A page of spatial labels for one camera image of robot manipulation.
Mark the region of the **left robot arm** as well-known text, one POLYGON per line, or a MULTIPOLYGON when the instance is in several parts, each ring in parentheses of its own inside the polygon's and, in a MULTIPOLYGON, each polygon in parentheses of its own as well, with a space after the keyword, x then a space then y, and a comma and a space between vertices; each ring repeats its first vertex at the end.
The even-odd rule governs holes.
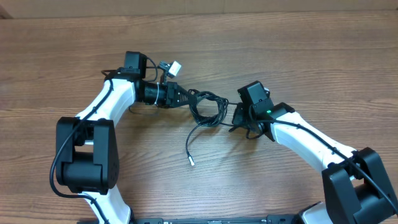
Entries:
POLYGON ((194 101, 187 90, 171 81, 182 67, 177 61, 153 64, 152 80, 146 80, 148 62, 148 56, 127 51, 122 67, 102 71, 103 89, 92 103, 76 116, 57 122, 50 186, 59 197, 86 200, 97 223, 134 223, 132 208, 116 185, 119 155, 115 127, 124 112, 135 102, 169 109, 194 101))

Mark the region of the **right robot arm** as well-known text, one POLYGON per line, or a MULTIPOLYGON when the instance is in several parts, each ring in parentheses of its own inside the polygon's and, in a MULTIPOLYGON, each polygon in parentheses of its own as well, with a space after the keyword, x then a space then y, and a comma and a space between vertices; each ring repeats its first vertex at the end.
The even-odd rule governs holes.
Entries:
POLYGON ((292 223, 381 223, 397 215, 397 196, 379 154, 323 134, 286 103, 273 104, 261 82, 240 89, 234 128, 287 147, 317 171, 325 200, 304 208, 292 223))

